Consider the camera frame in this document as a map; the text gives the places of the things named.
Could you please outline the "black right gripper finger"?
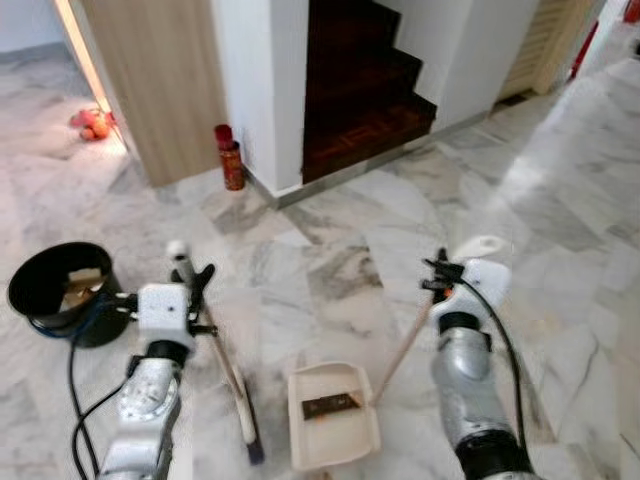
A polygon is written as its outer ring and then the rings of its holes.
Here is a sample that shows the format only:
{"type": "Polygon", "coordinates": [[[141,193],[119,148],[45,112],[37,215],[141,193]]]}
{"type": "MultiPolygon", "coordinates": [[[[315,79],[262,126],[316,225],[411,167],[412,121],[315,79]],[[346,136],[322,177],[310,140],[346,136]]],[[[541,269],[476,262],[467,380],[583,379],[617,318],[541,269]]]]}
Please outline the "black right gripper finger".
{"type": "Polygon", "coordinates": [[[438,250],[433,259],[425,259],[431,275],[428,282],[458,282],[465,274],[465,266],[449,260],[448,250],[438,250]]]}

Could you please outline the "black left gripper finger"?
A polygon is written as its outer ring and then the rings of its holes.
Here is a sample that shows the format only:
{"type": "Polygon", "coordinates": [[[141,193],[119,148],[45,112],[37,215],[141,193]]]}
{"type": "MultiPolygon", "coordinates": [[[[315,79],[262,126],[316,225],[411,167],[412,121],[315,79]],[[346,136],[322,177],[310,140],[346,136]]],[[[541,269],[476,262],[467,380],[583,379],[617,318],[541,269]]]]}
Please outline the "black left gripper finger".
{"type": "Polygon", "coordinates": [[[202,312],[206,306],[206,289],[218,273],[215,264],[206,265],[204,269],[197,271],[192,280],[189,280],[189,311],[202,312]]]}

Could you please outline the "cream handled broom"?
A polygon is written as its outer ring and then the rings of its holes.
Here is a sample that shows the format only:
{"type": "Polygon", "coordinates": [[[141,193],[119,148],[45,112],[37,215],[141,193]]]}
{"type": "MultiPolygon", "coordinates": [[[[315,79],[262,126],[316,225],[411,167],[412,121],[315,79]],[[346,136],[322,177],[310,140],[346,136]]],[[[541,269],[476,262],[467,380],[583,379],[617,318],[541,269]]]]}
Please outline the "cream handled broom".
{"type": "MultiPolygon", "coordinates": [[[[172,239],[172,241],[166,243],[166,257],[173,265],[172,279],[174,282],[182,282],[189,289],[189,280],[192,280],[193,276],[198,273],[195,261],[193,261],[191,248],[182,239],[172,239]]],[[[206,291],[207,310],[211,314],[212,321],[218,325],[218,321],[212,316],[212,310],[209,307],[209,303],[207,303],[207,298],[209,297],[207,297],[206,291]]],[[[221,374],[223,374],[225,384],[230,388],[233,401],[236,403],[239,430],[241,430],[244,440],[248,462],[250,462],[251,466],[260,466],[265,462],[265,449],[264,444],[262,444],[259,421],[257,421],[247,381],[244,380],[241,371],[236,366],[236,362],[233,361],[232,355],[230,355],[227,343],[224,342],[223,335],[221,335],[220,326],[218,337],[211,335],[211,338],[221,374]]]]}

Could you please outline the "brown trash piece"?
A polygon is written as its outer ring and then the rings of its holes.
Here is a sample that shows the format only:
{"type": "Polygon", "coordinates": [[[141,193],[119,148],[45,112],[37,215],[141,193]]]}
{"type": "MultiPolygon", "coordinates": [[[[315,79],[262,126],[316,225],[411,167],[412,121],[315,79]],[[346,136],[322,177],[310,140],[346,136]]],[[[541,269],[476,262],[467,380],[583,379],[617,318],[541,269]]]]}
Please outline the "brown trash piece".
{"type": "Polygon", "coordinates": [[[303,419],[306,421],[320,419],[329,413],[337,413],[347,410],[358,410],[362,404],[355,394],[351,392],[333,394],[314,399],[305,399],[301,402],[303,419]]]}

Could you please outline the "brown cardboard piece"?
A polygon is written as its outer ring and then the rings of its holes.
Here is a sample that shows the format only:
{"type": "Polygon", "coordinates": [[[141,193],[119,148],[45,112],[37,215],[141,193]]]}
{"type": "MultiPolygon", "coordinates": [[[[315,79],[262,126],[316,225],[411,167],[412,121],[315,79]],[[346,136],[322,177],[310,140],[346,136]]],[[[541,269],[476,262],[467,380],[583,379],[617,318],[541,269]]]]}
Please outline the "brown cardboard piece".
{"type": "Polygon", "coordinates": [[[69,271],[64,293],[61,296],[61,310],[74,308],[92,300],[101,285],[105,282],[105,275],[99,268],[84,268],[69,271]]]}

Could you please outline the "red spray can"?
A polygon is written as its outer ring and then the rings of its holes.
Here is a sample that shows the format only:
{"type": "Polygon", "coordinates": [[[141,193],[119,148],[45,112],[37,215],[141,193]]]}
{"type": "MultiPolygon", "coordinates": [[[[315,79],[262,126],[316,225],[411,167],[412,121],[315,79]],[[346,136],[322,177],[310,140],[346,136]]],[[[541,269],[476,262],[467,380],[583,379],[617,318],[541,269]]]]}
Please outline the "red spray can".
{"type": "Polygon", "coordinates": [[[244,168],[241,156],[241,146],[234,138],[233,129],[228,124],[214,127],[215,141],[223,173],[225,188],[228,191],[241,191],[244,188],[244,168]]]}

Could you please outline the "round black bucket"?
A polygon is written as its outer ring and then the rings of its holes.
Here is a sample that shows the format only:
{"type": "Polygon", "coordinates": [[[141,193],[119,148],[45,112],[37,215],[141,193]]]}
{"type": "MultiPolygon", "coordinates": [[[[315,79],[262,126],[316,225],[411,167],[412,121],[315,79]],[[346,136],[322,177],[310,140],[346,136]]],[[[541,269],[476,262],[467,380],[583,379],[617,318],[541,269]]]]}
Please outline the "round black bucket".
{"type": "Polygon", "coordinates": [[[78,241],[55,244],[24,261],[10,280],[8,300],[38,334],[95,348],[113,342],[131,323],[113,307],[119,293],[110,253],[100,244],[78,241]],[[99,270],[99,288],[86,301],[65,308],[70,274],[84,269],[99,270]]]}

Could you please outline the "dark wooden staircase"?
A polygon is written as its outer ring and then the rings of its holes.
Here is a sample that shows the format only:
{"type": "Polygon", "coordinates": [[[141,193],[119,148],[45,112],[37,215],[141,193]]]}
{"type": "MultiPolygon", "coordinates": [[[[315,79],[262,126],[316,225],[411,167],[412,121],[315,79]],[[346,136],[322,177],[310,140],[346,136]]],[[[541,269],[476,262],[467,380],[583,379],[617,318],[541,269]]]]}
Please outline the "dark wooden staircase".
{"type": "Polygon", "coordinates": [[[310,0],[300,174],[311,183],[433,128],[422,60],[396,46],[402,15],[376,0],[310,0]]]}

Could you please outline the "orange red toy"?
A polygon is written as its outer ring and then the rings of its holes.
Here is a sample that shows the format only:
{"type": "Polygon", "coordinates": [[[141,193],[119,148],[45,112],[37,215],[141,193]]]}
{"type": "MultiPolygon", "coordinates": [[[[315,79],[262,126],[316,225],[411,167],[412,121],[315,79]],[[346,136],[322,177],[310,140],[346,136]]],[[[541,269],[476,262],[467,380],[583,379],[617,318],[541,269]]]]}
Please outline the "orange red toy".
{"type": "Polygon", "coordinates": [[[81,109],[70,116],[69,125],[86,142],[108,140],[116,128],[116,120],[110,111],[100,108],[81,109]]]}

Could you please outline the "beige louvred wooden door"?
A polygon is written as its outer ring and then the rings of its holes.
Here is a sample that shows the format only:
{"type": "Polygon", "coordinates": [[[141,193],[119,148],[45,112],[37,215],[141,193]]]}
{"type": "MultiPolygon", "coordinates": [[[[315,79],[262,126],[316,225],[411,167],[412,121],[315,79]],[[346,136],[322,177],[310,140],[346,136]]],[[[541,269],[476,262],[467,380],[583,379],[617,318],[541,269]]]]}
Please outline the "beige louvred wooden door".
{"type": "Polygon", "coordinates": [[[515,60],[497,101],[544,95],[566,82],[607,0],[534,0],[515,60]]]}

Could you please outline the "red slanted pole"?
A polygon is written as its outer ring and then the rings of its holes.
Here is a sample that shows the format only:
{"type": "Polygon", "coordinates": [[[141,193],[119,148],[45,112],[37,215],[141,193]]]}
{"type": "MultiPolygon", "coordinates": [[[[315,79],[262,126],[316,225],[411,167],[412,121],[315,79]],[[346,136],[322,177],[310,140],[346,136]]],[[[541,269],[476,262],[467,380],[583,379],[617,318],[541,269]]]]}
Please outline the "red slanted pole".
{"type": "Polygon", "coordinates": [[[593,45],[593,40],[599,29],[599,20],[595,20],[593,24],[591,24],[591,28],[584,38],[582,38],[582,42],[579,46],[579,50],[577,50],[575,56],[573,56],[572,64],[570,65],[570,73],[568,73],[568,77],[566,78],[566,82],[571,82],[577,76],[579,76],[580,70],[582,68],[582,64],[584,64],[585,56],[589,54],[591,49],[591,45],[593,45]]]}

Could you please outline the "light wooden wall panel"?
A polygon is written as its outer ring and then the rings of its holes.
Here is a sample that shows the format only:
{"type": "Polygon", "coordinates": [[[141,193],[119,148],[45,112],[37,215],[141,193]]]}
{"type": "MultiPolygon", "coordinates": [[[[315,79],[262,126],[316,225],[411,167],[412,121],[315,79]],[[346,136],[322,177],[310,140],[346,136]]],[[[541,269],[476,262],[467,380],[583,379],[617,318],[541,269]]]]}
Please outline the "light wooden wall panel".
{"type": "Polygon", "coordinates": [[[212,0],[81,0],[134,155],[152,187],[218,168],[227,123],[212,0]]]}

